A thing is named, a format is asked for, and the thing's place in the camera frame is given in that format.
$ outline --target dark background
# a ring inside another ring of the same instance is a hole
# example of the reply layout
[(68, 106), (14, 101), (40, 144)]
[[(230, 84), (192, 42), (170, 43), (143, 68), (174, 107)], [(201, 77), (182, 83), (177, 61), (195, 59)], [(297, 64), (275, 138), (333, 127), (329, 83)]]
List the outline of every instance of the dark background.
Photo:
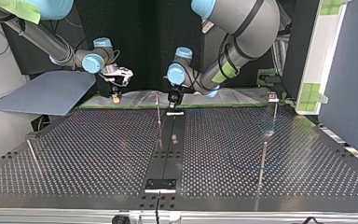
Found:
[[(296, 0), (280, 0), (289, 17), (293, 18)], [(217, 50), (224, 32), (214, 27), (207, 35), (201, 32), (201, 19), (191, 10), (191, 0), (76, 0), (66, 20), (58, 23), (56, 33), (72, 46), (86, 40), (82, 49), (92, 49), (98, 37), (111, 38), (121, 54), (118, 64), (134, 72), (125, 91), (167, 91), (167, 68), (176, 48), (194, 51), (193, 66), (204, 72), (217, 59)], [(47, 27), (49, 21), (43, 21)], [(52, 23), (54, 30), (57, 23)], [(21, 72), (35, 77), (46, 71), (61, 69), (53, 65), (48, 55), (27, 40), (5, 28)], [(241, 75), (228, 87), (254, 87), (257, 70), (273, 67), (270, 52), (241, 69)]]

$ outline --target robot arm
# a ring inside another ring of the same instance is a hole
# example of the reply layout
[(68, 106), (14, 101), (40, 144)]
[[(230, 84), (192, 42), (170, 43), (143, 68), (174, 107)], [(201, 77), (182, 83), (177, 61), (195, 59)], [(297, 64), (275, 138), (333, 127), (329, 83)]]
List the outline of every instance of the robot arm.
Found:
[[(193, 0), (191, 6), (204, 20), (226, 31), (227, 36), (218, 60), (204, 74), (190, 67), (191, 49), (177, 49), (168, 70), (173, 89), (169, 100), (174, 104), (180, 104), (177, 99), (181, 98), (178, 91), (182, 87), (214, 97), (223, 82), (234, 78), (244, 65), (269, 50), (279, 30), (276, 0)], [(233, 44), (226, 44), (228, 34), (233, 37)]]
[(112, 95), (118, 97), (121, 88), (126, 87), (133, 76), (131, 70), (118, 67), (115, 64), (119, 51), (113, 49), (108, 38), (94, 40), (94, 50), (74, 49), (63, 38), (53, 34), (45, 26), (19, 19), (1, 8), (0, 22), (4, 22), (19, 35), (46, 52), (53, 63), (60, 66), (70, 66), (74, 70), (84, 68), (89, 73), (100, 74), (105, 81), (112, 84)]

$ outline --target perforated metal table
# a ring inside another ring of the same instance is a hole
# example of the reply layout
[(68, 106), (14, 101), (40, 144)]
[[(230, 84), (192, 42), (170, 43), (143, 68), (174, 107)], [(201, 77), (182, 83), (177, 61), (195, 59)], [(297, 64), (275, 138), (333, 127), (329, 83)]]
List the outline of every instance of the perforated metal table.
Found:
[[(358, 213), (358, 160), (280, 106), (81, 110), (0, 160), (0, 208)], [(263, 185), (261, 152), (268, 143)], [(176, 193), (146, 194), (149, 179)]]

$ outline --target metal bracket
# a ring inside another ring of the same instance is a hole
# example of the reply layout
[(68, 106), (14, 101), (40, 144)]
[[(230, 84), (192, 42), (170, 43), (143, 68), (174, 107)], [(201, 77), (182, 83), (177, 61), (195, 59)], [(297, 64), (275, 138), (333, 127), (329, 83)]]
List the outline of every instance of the metal bracket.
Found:
[(148, 179), (145, 193), (169, 194), (176, 192), (175, 179)]

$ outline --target green tape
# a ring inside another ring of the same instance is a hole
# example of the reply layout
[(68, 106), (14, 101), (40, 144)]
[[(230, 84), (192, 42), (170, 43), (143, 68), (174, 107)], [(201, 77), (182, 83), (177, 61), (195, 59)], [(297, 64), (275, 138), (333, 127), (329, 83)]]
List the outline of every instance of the green tape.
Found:
[[(236, 70), (231, 66), (230, 63), (225, 63), (225, 65), (223, 65), (222, 67), (222, 70), (225, 73), (225, 75), (229, 78), (234, 78), (236, 76), (235, 74)], [(220, 84), (226, 80), (227, 78), (222, 74), (222, 72), (219, 71), (212, 79), (212, 82)]]
[(320, 88), (321, 84), (319, 83), (304, 83), (297, 109), (299, 111), (315, 111), (320, 99)]
[(323, 0), (319, 14), (321, 16), (338, 15), (343, 4), (343, 0)]
[(275, 68), (270, 69), (259, 69), (257, 71), (257, 86), (274, 86), (273, 83), (266, 83), (264, 80), (261, 80), (261, 76), (275, 77), (277, 74)]
[(40, 22), (40, 10), (34, 3), (24, 0), (0, 0), (0, 7), (26, 21), (35, 24)]

